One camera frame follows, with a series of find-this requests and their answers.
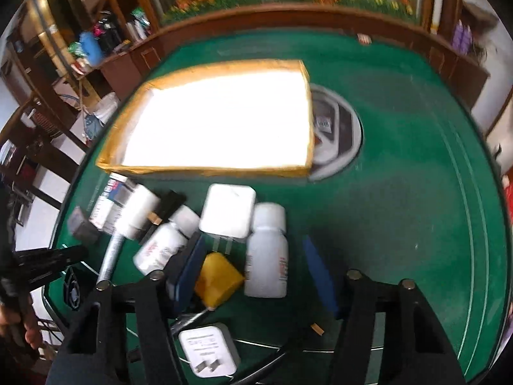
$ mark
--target wooden chair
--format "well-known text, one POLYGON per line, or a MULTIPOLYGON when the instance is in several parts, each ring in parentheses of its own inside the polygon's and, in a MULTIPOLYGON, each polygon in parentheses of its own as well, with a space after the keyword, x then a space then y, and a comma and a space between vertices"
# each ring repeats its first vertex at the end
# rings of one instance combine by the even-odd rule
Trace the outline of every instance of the wooden chair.
MULTIPOLYGON (((21 121, 23 113, 29 112, 32 109, 36 109, 42 114, 48 113, 47 109, 45 109, 43 104, 39 101, 38 96, 32 93, 29 100, 16 109, 2 131, 0 131, 0 148, 6 144, 7 141, 11 141, 11 143, 16 146, 16 150, 20 149, 21 154, 24 154, 27 158, 71 183, 78 168, 78 164, 68 155, 54 147, 50 143, 50 137, 43 129, 39 127, 27 127, 21 121)), ((48 117, 48 114, 45 114, 45 116, 53 123, 58 121, 56 117, 48 117)), ((61 208, 59 201, 37 189, 32 183, 27 182, 17 171, 17 169, 0 165, 0 173, 11 180, 19 189, 34 194, 57 209, 61 208)))

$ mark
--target green table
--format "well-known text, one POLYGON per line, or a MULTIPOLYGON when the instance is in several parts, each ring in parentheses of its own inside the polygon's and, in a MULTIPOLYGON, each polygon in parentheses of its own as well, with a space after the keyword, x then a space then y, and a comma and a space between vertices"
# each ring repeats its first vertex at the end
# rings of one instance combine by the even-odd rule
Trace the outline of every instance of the green table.
MULTIPOLYGON (((325 378, 340 322, 320 305, 306 267, 301 241, 315 233, 323 246, 336 248, 348 265, 375 280, 415 279, 445 327, 466 378, 476 376, 489 366, 502 332, 509 302, 510 238, 501 186, 469 116, 419 55, 380 43, 361 46, 352 37, 328 32, 261 30, 192 43, 163 60, 150 78, 197 64, 252 58, 301 59, 312 83, 338 92, 353 105, 364 140, 347 169, 317 183, 293 178, 141 178, 156 192, 171 188, 186 193, 187 204, 197 213, 213 182, 251 185, 258 200, 286 208, 287 297, 248 298, 239 290, 207 320, 222 321, 238 340, 240 369, 274 352, 313 319, 326 334, 269 381, 297 383, 302 378, 303 383, 320 383, 325 378)), ((208 102, 208 96, 199 94, 191 102, 208 102)), ((94 164, 101 147, 99 141, 81 166, 51 247, 78 243, 65 222, 76 205, 91 212, 107 181, 94 164)), ((87 264, 95 270, 108 241, 102 235, 91 248, 87 264)), ((137 250, 137 244, 125 242, 115 284, 142 277, 132 263, 137 250)), ((229 258, 240 270, 244 257, 245 245, 234 244, 229 258)), ((68 322, 72 314, 63 303, 62 284, 62 279, 52 282, 44 296, 55 316, 68 322)), ((127 323, 128 343, 135 347, 133 315, 127 323)), ((377 382, 382 334, 383 317, 378 317, 368 383, 377 382)), ((130 369, 134 383, 144 383, 140 363, 130 369)), ((205 382, 185 363, 184 370, 190 383, 205 382)))

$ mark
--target yellow block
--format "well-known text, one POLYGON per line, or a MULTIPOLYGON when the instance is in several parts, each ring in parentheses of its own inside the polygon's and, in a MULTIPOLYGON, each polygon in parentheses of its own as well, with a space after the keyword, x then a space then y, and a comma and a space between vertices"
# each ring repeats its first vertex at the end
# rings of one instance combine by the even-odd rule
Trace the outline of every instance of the yellow block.
POLYGON ((207 254, 194 291, 208 308, 225 302, 242 285, 244 277, 228 262, 223 254, 207 254))

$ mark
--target metal screw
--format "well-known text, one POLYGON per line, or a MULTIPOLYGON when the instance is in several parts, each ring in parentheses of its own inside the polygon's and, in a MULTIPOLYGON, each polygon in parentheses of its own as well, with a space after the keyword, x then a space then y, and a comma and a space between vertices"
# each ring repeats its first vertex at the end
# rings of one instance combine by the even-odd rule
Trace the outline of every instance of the metal screw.
POLYGON ((159 269, 156 269, 150 273, 150 279, 152 281, 160 281, 163 277, 164 277, 164 272, 159 269))
POLYGON ((347 271, 347 277, 356 281, 357 279, 361 279, 362 273, 357 269, 350 269, 347 271))
POLYGON ((415 282, 412 279, 405 279, 403 280, 402 284, 406 289, 415 289, 415 282))
POLYGON ((110 281, 104 279, 97 284, 98 291, 105 291, 108 287, 110 287, 110 281))

